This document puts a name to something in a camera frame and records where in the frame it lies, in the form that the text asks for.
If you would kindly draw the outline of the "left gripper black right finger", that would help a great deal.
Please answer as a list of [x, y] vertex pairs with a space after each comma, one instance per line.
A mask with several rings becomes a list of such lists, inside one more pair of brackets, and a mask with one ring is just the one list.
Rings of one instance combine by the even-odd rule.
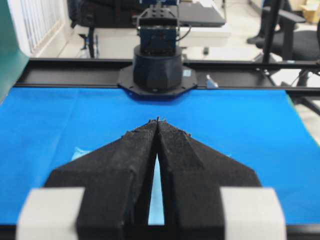
[[280, 201], [250, 167], [165, 121], [157, 126], [167, 225], [182, 240], [285, 240]]

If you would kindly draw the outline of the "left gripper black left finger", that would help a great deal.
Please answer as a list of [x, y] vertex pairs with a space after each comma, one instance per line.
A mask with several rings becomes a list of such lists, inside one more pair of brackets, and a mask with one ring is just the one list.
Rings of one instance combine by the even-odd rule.
[[126, 224], [147, 224], [158, 123], [55, 168], [28, 194], [16, 225], [18, 240], [121, 239]]

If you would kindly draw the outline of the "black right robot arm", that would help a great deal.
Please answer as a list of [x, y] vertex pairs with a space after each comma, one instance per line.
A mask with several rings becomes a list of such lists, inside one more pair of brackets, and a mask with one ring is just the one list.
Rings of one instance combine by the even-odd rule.
[[178, 46], [180, 16], [171, 6], [178, 0], [142, 0], [147, 4], [136, 20], [140, 43], [133, 50], [132, 65], [122, 68], [119, 87], [140, 96], [177, 96], [198, 86], [196, 72], [183, 65]]

